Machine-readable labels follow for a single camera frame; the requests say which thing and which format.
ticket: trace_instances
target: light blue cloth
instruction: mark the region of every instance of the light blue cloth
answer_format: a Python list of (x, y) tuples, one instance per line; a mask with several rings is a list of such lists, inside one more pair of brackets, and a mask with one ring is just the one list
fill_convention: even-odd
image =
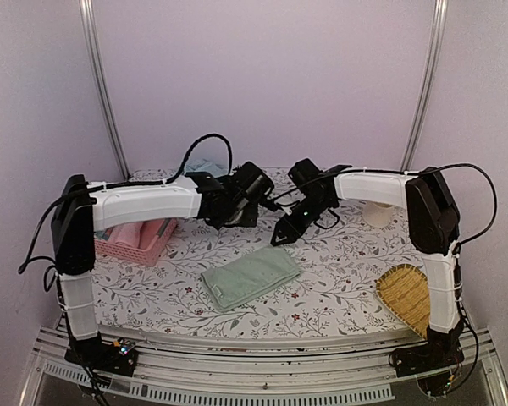
[(241, 306), (292, 281), (300, 267), (281, 248), (262, 248), (239, 260), (202, 273), (202, 280), (218, 311)]
[(227, 173), (223, 167), (220, 167), (216, 163), (208, 161), (207, 159), (198, 159), (192, 163), (187, 164), (185, 166), (185, 173), (188, 172), (209, 172), (215, 178)]

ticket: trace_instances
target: metal pole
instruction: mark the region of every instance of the metal pole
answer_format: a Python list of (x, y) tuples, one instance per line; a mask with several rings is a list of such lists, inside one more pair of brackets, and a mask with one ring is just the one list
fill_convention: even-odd
[(122, 143), (120, 142), (117, 124), (113, 115), (111, 107), (111, 99), (108, 94), (108, 87), (103, 74), (102, 56), (100, 55), (100, 48), (98, 46), (98, 39), (96, 33), (96, 23), (94, 21), (94, 12), (92, 10), (92, 0), (80, 0), (81, 19), (83, 21), (83, 29), (85, 31), (86, 47), (88, 49), (89, 57), (91, 60), (92, 73), (96, 81), (98, 94), (100, 96), (100, 103), (102, 105), (103, 117), (108, 129), (109, 140), (113, 148), (113, 154), (117, 160), (120, 172), (124, 179), (130, 177), (130, 170), (128, 162), (124, 154)]
[(423, 121), (428, 109), (429, 96), (433, 87), (434, 73), (439, 61), (440, 48), (442, 46), (442, 37), (446, 21), (447, 0), (436, 0), (434, 6), (433, 25), (431, 28), (431, 41), (429, 43), (428, 58), (423, 74), (422, 91), (417, 102), (416, 113), (412, 122), (412, 128), (408, 144), (406, 145), (405, 155), (400, 165), (401, 171), (409, 170), (414, 159), (417, 144), (422, 133)]

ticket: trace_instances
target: woven bamboo tray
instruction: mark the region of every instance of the woven bamboo tray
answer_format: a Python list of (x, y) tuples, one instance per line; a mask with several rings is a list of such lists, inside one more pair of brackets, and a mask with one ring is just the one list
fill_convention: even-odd
[(389, 269), (377, 280), (376, 292), (390, 311), (427, 339), (429, 289), (427, 277), (417, 267), (401, 264)]

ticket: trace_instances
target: floral patterned surface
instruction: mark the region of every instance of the floral patterned surface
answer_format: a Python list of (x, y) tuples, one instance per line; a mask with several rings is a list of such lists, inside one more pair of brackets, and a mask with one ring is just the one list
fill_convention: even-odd
[[(275, 194), (290, 187), (284, 169), (267, 169)], [(142, 171), (134, 179), (155, 179)], [(406, 262), (422, 268), (408, 239), (406, 214), (395, 210), (386, 228), (362, 220), (364, 203), (343, 201), (337, 226), (311, 226), (285, 248), (303, 273), (295, 281), (225, 314), (218, 313), (200, 274), (269, 245), (280, 213), (260, 210), (257, 228), (219, 231), (195, 219), (179, 220), (160, 261), (142, 266), (97, 258), (92, 273), (97, 318), (102, 324), (148, 332), (203, 337), (327, 337), (406, 328), (378, 301), (376, 279)], [(323, 222), (330, 225), (333, 218)]]

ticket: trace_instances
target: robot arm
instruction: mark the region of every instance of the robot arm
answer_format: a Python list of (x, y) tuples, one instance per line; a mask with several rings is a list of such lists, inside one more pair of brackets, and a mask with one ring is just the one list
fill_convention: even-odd
[(233, 174), (219, 178), (209, 173), (189, 173), (171, 184), (162, 181), (114, 186), (87, 184), (82, 175), (71, 177), (63, 196), (74, 194), (75, 198), (57, 207), (51, 229), (58, 296), (70, 335), (66, 359), (131, 376), (135, 350), (128, 345), (109, 346), (98, 332), (90, 275), (96, 260), (94, 232), (125, 222), (167, 217), (201, 218), (216, 229), (254, 227), (258, 202), (271, 193), (273, 182), (247, 162)]
[(277, 222), (273, 245), (295, 242), (325, 210), (337, 207), (338, 199), (407, 210), (410, 239), (425, 265), (431, 312), (428, 344), (395, 351), (397, 374), (424, 372), (462, 359), (463, 321), (457, 307), (461, 272), (456, 253), (460, 214), (441, 173), (428, 168), (411, 176), (342, 166), (322, 172), (306, 159), (296, 163), (289, 175), (305, 198)]

